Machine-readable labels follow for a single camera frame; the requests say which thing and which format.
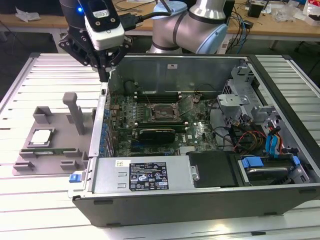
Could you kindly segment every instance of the green circuit board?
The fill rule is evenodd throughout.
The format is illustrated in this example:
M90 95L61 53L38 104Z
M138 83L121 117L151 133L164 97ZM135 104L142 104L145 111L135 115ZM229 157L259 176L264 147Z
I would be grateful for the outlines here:
M133 97L112 95L110 118L115 139L114 156L176 156L182 154L183 147L194 151L216 150L216 139L208 127L206 101L195 103L194 97L188 94L172 103L139 103ZM139 134L143 129L173 129L174 141L141 143Z

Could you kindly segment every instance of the paper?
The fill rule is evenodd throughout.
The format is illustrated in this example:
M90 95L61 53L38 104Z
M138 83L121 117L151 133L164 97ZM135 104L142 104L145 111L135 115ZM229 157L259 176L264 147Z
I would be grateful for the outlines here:
M39 13L37 12L25 12L25 11L19 10L18 8L15 8L15 10L16 10L15 16L26 23L29 21L41 19L41 17L39 16Z
M296 8L297 8L297 7L299 6L300 2L290 0L290 1L288 2L288 4L290 4L291 6L294 6L294 7L296 7Z
M278 4L278 3L269 3L268 5L272 9L282 9L284 7L284 4Z
M304 21L307 16L304 15L304 12L299 9L299 10L293 15L293 17L294 17L295 19L300 19L300 20Z

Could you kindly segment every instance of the black cylinder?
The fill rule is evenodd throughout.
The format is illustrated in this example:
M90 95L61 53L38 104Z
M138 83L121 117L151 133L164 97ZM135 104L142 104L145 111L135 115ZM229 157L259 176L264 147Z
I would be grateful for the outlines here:
M60 0L61 8L69 26L85 29L85 13L77 0Z

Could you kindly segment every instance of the red wire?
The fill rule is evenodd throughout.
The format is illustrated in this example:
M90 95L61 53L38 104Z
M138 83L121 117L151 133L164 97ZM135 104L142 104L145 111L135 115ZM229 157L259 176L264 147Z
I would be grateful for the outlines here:
M241 139L243 139L245 137L246 134L248 133L257 133L257 134L260 134L262 135L264 138L266 138L266 136L260 132L260 131L246 131L244 134L242 134L242 136L239 138L238 142L236 143L236 145L234 146L233 148L233 151L236 149L237 145L240 143Z
M275 135L279 137L279 149L278 149L278 151L279 151L280 154L282 154L282 143L283 143L282 137L279 135L279 133L276 133Z

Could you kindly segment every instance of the warning label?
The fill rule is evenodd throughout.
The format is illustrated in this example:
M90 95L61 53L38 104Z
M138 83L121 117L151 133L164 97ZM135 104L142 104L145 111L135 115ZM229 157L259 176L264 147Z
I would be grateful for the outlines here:
M131 191L169 189L165 162L131 163L129 177Z

